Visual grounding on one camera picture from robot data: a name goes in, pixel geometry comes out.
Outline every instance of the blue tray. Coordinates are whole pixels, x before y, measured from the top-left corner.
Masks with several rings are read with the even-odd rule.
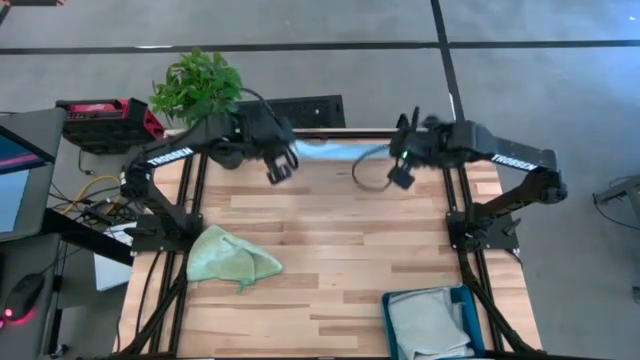
[[[396,341],[396,334],[393,331],[393,325],[391,324],[391,316],[389,315],[389,299],[395,295],[405,294],[417,290],[428,289],[416,289],[407,291],[389,292],[382,295],[382,312],[384,314],[384,327],[387,333],[387,346],[389,347],[389,357],[391,360],[407,360],[402,351],[398,350],[398,342]],[[476,311],[476,305],[471,296],[471,291],[466,286],[459,286],[450,289],[451,302],[452,303],[464,303],[462,307],[462,327],[464,332],[469,335],[471,341],[469,347],[475,351],[474,357],[484,356],[485,348],[482,341],[482,332],[480,331],[480,323],[478,322],[478,313]],[[460,357],[452,357],[450,359],[459,359]]]

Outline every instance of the gray floor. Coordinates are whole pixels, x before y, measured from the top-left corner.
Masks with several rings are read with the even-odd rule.
[[[631,0],[441,2],[451,41],[640,39],[640,4]],[[58,9],[12,9],[0,28],[0,47],[374,40],[437,40],[429,2],[68,0]],[[437,50],[226,56],[245,84],[266,97],[342,94],[350,127],[393,126],[414,105],[452,119]],[[41,109],[58,99],[146,99],[151,80],[161,79],[176,58],[2,56],[0,110]],[[555,149],[569,184],[565,202],[518,214],[544,348],[636,359],[640,305],[631,286],[640,285],[640,234],[600,217],[591,194],[613,178],[640,172],[640,48],[455,50],[453,60],[466,117],[496,135]],[[87,181],[76,161],[77,149],[63,144],[64,170],[56,171],[55,181],[69,196]],[[87,156],[85,162],[109,174],[119,159]],[[504,169],[500,174],[505,188],[522,179]],[[628,204],[603,210],[632,223]],[[83,256],[77,268],[86,272],[92,260]],[[74,274],[77,284],[90,282],[82,270]],[[69,312],[63,336],[76,346],[74,355],[109,351],[123,294],[116,289]],[[101,312],[85,316],[91,309]]]

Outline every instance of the wooden tabletop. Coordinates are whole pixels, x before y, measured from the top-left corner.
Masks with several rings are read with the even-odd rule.
[[[201,209],[205,226],[219,225],[261,246],[284,272],[246,287],[241,295],[235,283],[189,284],[180,357],[388,356],[382,294],[461,282],[445,227],[442,172],[414,171],[416,181],[408,191],[391,186],[371,193],[353,183],[351,164],[303,160],[293,178],[273,187],[261,162],[245,162],[234,171],[209,162]],[[367,184],[382,184],[391,166],[390,160],[365,161],[358,176]],[[155,172],[156,185],[169,199],[176,197],[181,169],[179,161]],[[501,193],[492,164],[467,170],[475,201]],[[520,265],[505,251],[485,255],[497,306],[523,339],[539,348]],[[120,321],[123,345],[133,338],[153,257],[135,259]],[[143,320],[155,308],[163,262],[164,255],[153,272]],[[491,348],[485,312],[478,310]],[[172,318],[170,309],[161,350],[168,348]]]

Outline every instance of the green cloth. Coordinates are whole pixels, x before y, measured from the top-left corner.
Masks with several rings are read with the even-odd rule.
[[[282,264],[266,251],[212,225],[193,244],[187,263],[187,280],[237,281],[242,288],[282,272]]]

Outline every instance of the computer mouse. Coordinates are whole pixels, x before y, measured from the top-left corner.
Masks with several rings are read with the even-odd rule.
[[[20,279],[7,296],[4,316],[11,321],[27,316],[38,300],[44,280],[45,277],[42,274],[28,274]]]

